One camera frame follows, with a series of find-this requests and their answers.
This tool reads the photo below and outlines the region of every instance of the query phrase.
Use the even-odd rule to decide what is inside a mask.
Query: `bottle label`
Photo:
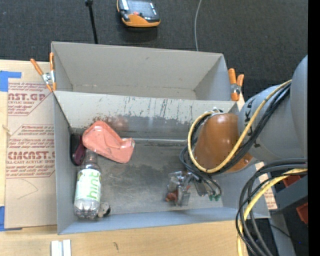
[[[95,169],[82,169],[76,179],[74,200],[89,199],[100,203],[101,173]]]

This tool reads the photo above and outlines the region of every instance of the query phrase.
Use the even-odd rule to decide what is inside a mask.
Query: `handheld device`
[[[161,22],[156,4],[151,0],[117,0],[116,8],[128,27],[150,28]]]

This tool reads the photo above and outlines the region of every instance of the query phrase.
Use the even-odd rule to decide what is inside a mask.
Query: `clamp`
[[[30,62],[33,64],[35,70],[39,73],[39,75],[42,77],[43,81],[46,84],[46,87],[49,89],[49,91],[52,93],[57,89],[57,82],[56,82],[56,71],[55,71],[55,63],[54,63],[54,53],[51,52],[49,55],[49,62],[50,62],[50,72],[44,73],[38,63],[31,58]]]

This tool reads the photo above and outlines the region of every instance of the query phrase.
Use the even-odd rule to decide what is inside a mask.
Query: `plastic bottle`
[[[77,173],[73,211],[81,219],[93,220],[99,211],[101,198],[101,169],[97,153],[87,149],[84,168]]]

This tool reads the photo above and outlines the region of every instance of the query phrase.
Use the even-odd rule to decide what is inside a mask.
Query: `gray bin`
[[[58,234],[108,231],[233,220],[239,194],[254,165],[216,177],[219,201],[190,188],[188,206],[165,201],[168,174],[183,169],[179,153],[193,121],[213,107],[237,112],[220,53],[143,47],[53,42],[57,91],[54,92],[55,168]],[[77,167],[69,157],[70,133],[96,120],[122,138],[133,138],[128,163],[99,156],[103,202],[109,216],[94,221],[73,214]],[[117,126],[121,120],[125,126]],[[268,217],[262,198],[256,217]]]

